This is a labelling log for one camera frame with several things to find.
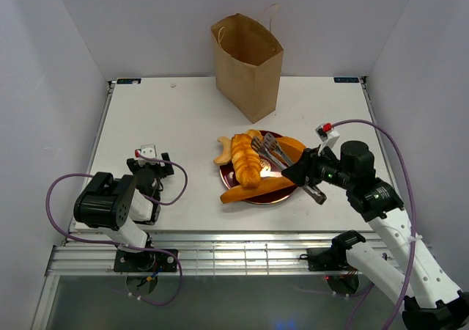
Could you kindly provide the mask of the metal kitchen tongs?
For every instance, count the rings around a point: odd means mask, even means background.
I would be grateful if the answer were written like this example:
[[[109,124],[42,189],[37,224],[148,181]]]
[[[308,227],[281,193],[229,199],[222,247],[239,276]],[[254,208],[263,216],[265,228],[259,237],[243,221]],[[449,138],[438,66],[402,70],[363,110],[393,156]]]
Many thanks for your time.
[[[261,156],[272,161],[280,170],[292,166],[295,162],[283,151],[278,140],[271,133],[266,133],[264,139],[255,136],[251,140],[252,149]],[[322,205],[327,197],[316,186],[301,186],[301,188],[319,205]]]

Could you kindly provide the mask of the large braided pastry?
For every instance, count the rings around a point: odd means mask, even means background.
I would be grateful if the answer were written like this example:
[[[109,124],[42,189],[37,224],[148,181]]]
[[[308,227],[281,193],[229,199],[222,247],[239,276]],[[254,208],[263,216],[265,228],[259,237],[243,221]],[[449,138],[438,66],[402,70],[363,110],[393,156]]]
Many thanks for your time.
[[[251,140],[248,134],[232,137],[232,166],[236,180],[243,188],[256,188],[261,182],[261,161],[259,154],[251,147]]]

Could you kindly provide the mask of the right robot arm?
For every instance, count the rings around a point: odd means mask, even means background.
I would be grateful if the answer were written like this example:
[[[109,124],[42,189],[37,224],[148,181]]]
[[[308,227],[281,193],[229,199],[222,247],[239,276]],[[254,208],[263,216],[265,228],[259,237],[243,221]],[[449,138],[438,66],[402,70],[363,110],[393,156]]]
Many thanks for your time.
[[[307,259],[314,270],[353,267],[365,274],[398,307],[407,329],[460,329],[468,324],[468,293],[439,266],[423,241],[411,229],[404,203],[394,188],[376,176],[374,155],[367,144],[348,141],[339,156],[329,147],[306,148],[297,162],[287,161],[282,175],[307,187],[322,204],[321,182],[344,189],[353,210],[381,237],[399,268],[374,253],[360,233],[337,235],[328,250]]]

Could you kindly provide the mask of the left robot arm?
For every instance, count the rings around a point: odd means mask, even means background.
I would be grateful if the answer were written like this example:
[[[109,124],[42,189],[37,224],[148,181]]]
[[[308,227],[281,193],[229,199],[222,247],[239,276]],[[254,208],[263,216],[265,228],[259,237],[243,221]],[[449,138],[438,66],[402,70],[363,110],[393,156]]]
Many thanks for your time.
[[[105,233],[118,243],[115,271],[122,271],[125,266],[132,272],[156,267],[156,253],[149,249],[152,240],[140,226],[152,226],[158,220],[161,180],[174,174],[168,153],[161,154],[163,164],[147,160],[157,157],[151,148],[137,153],[144,157],[127,160],[129,175],[115,178],[110,172],[96,172],[74,205],[77,222]]]

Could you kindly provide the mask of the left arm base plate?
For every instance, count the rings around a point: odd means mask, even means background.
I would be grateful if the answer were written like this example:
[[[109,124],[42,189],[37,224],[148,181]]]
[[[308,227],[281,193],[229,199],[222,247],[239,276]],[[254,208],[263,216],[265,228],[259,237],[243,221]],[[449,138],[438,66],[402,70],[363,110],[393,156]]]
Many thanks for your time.
[[[175,272],[177,271],[177,249],[169,249],[163,252],[126,252],[117,250],[114,259],[114,272],[138,273],[138,272]]]

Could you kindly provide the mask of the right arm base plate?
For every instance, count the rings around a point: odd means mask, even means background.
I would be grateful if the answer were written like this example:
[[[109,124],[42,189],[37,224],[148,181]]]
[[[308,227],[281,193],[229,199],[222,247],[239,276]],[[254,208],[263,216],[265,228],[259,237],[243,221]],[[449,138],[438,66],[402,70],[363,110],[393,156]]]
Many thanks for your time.
[[[299,260],[306,261],[309,271],[353,271],[347,262],[345,252],[330,247],[329,249],[310,248],[302,253]]]

